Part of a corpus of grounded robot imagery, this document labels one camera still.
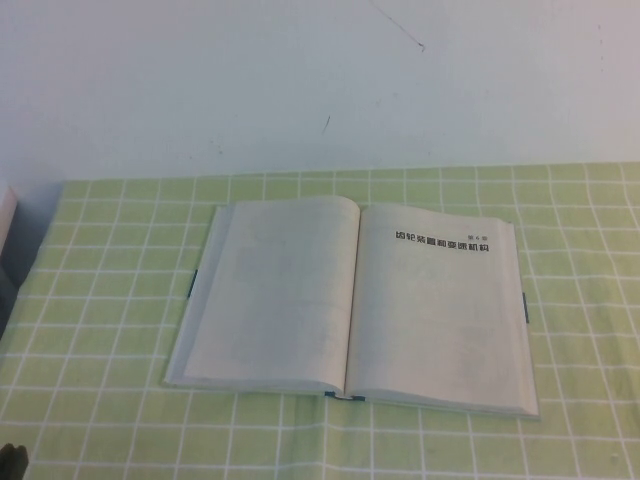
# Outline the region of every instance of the book page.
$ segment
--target book page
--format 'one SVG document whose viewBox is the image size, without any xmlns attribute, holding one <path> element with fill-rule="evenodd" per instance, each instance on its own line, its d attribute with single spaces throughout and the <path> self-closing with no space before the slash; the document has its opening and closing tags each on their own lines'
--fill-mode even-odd
<svg viewBox="0 0 640 480">
<path fill-rule="evenodd" d="M 367 209 L 351 329 L 350 395 L 537 411 L 514 231 L 501 220 Z"/>
<path fill-rule="evenodd" d="M 188 383 L 342 391 L 357 205 L 317 197 L 232 208 L 211 287 L 199 299 L 202 320 L 183 362 Z"/>
</svg>

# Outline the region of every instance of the white object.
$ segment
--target white object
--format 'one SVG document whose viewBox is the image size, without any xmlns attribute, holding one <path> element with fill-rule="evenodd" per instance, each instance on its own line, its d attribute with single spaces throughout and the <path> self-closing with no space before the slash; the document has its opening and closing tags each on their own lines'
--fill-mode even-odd
<svg viewBox="0 0 640 480">
<path fill-rule="evenodd" d="M 18 201 L 13 190 L 0 180 L 0 253 L 2 253 L 4 242 L 7 239 L 7 233 L 17 205 Z"/>
<path fill-rule="evenodd" d="M 342 197 L 225 207 L 165 380 L 537 416 L 514 228 Z"/>
</svg>

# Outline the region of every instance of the table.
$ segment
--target table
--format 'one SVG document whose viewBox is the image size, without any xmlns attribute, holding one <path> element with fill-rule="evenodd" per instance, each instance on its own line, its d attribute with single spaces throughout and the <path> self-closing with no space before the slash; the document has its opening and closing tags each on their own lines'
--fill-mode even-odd
<svg viewBox="0 0 640 480">
<path fill-rule="evenodd" d="M 161 384 L 217 205 L 338 194 L 517 225 L 542 420 Z M 0 342 L 40 478 L 640 476 L 640 164 L 74 181 Z"/>
</svg>

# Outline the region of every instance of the dark object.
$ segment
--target dark object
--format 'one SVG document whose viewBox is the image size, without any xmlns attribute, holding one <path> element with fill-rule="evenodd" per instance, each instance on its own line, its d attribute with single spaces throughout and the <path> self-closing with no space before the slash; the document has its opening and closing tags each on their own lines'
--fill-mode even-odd
<svg viewBox="0 0 640 480">
<path fill-rule="evenodd" d="M 193 290 L 193 285 L 196 283 L 196 277 L 198 276 L 198 269 L 193 272 L 193 278 L 191 279 L 191 285 L 189 286 L 189 293 L 187 293 L 187 298 L 191 298 L 191 290 Z"/>
<path fill-rule="evenodd" d="M 0 265 L 0 336 L 9 321 L 18 290 Z"/>
<path fill-rule="evenodd" d="M 524 304 L 524 319 L 529 323 L 529 309 L 527 308 L 527 296 L 522 292 L 522 303 Z"/>
<path fill-rule="evenodd" d="M 335 398 L 336 400 L 348 400 L 350 402 L 364 402 L 365 398 L 362 395 L 353 395 L 351 397 L 338 397 L 336 392 L 324 392 L 325 397 Z"/>
<path fill-rule="evenodd" d="M 27 449 L 7 443 L 0 449 L 0 480 L 21 480 L 29 465 Z"/>
</svg>

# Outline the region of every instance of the grid pattern tablecloth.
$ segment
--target grid pattern tablecloth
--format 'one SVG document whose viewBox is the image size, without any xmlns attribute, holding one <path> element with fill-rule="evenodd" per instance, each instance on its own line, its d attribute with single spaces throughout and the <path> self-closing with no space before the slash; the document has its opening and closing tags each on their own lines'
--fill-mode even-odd
<svg viewBox="0 0 640 480">
<path fill-rule="evenodd" d="M 161 385 L 216 205 L 338 194 L 518 225 L 542 421 Z M 640 164 L 70 182 L 0 341 L 31 479 L 640 477 Z"/>
</svg>

